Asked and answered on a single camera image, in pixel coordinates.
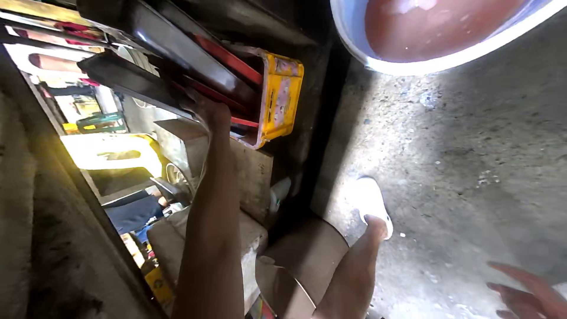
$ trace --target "foot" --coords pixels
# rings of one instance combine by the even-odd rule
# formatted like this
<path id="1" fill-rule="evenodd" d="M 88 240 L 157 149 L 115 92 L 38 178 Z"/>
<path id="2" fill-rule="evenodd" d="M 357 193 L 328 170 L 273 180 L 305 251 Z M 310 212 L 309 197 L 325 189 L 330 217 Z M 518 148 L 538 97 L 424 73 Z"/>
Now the foot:
<path id="1" fill-rule="evenodd" d="M 364 221 L 368 225 L 366 232 L 370 233 L 376 243 L 379 244 L 391 236 L 388 235 L 388 225 L 384 220 L 373 215 L 366 215 Z"/>
<path id="2" fill-rule="evenodd" d="M 381 238 L 390 239 L 393 233 L 393 224 L 388 212 L 386 212 L 382 192 L 376 180 L 372 177 L 357 179 L 352 185 L 350 197 L 351 203 L 360 213 L 360 219 L 369 227 L 372 227 L 373 231 L 379 233 Z"/>

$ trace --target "garage floor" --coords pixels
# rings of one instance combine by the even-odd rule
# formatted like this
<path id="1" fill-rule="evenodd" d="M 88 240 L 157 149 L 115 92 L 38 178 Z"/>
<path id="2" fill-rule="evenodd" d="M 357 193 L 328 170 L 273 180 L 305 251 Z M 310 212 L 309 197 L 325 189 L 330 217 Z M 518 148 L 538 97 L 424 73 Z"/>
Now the garage floor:
<path id="1" fill-rule="evenodd" d="M 567 281 L 567 11 L 451 70 L 395 77 L 352 61 L 311 208 L 352 244 L 348 183 L 381 186 L 395 235 L 369 317 L 496 318 L 500 261 Z"/>

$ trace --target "white slipper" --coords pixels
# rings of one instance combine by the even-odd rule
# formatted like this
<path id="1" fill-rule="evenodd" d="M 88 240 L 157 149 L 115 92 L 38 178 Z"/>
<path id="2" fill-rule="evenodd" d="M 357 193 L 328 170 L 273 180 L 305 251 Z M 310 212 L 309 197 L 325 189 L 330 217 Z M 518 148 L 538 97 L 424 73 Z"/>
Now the white slipper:
<path id="1" fill-rule="evenodd" d="M 372 177 L 360 177 L 352 183 L 351 204 L 353 204 L 360 212 L 360 219 L 365 223 L 364 216 L 376 216 L 386 222 L 388 236 L 385 240 L 390 239 L 393 233 L 392 219 L 386 212 L 382 192 L 376 180 Z"/>

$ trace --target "red metal bar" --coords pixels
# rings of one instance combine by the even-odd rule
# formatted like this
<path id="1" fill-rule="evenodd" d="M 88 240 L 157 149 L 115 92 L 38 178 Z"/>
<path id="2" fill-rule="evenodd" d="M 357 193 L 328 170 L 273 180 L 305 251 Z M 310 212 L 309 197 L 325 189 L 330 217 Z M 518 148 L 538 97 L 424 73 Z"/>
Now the red metal bar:
<path id="1" fill-rule="evenodd" d="M 193 34 L 193 36 L 195 37 L 199 45 L 204 50 L 209 52 L 210 55 L 219 59 L 223 64 L 237 71 L 252 83 L 257 84 L 258 86 L 262 86 L 264 79 L 262 78 L 262 75 L 258 73 L 258 71 L 252 69 L 248 64 L 236 57 L 234 54 L 230 53 L 230 51 L 228 51 L 221 45 L 200 35 Z"/>

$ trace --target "finger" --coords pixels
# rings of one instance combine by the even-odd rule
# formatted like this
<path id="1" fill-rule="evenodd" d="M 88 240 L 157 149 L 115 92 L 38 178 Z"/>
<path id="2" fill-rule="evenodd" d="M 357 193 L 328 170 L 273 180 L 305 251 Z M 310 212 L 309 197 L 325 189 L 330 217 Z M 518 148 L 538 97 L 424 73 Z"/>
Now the finger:
<path id="1" fill-rule="evenodd" d="M 524 285 L 537 299 L 540 300 L 547 313 L 558 314 L 565 311 L 565 299 L 551 288 L 542 278 L 539 278 L 525 270 L 502 263 L 490 262 L 488 265 L 496 270 L 502 271 L 506 275 L 522 283 L 522 285 Z"/>
<path id="2" fill-rule="evenodd" d="M 528 304 L 511 304 L 508 306 L 512 312 L 520 319 L 541 319 L 539 313 L 534 307 Z"/>
<path id="3" fill-rule="evenodd" d="M 202 105 L 204 103 L 205 97 L 197 92 L 197 90 L 189 86 L 186 86 L 183 89 L 185 90 L 185 94 L 187 94 L 188 97 L 195 101 L 195 104 Z"/>
<path id="4" fill-rule="evenodd" d="M 488 288 L 500 293 L 502 301 L 511 309 L 511 304 L 528 304 L 540 312 L 544 312 L 541 301 L 531 293 L 517 290 L 502 284 L 487 283 Z"/>
<path id="5" fill-rule="evenodd" d="M 518 319 L 513 312 L 508 310 L 496 310 L 496 315 L 502 319 Z"/>

